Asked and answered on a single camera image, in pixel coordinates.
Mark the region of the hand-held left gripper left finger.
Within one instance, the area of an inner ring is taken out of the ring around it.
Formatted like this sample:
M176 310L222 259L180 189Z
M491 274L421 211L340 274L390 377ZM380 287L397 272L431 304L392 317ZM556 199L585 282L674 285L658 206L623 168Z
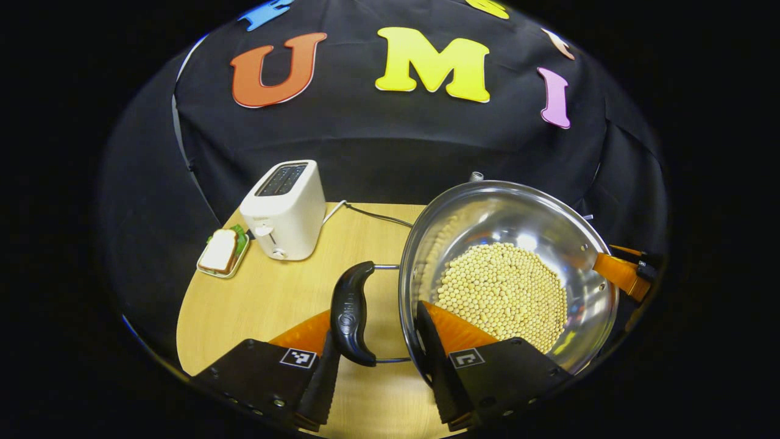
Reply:
M328 422L340 358L326 310L270 341L240 341L190 382L275 427L317 432Z

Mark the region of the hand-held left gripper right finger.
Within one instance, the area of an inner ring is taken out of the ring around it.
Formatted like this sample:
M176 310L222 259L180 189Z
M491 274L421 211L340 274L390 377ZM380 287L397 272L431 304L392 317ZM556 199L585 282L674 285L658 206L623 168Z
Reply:
M444 309L417 303L424 346L423 372L431 381L439 417L450 431L473 430L517 417L561 391L573 375L521 337L468 348L445 347L434 314Z

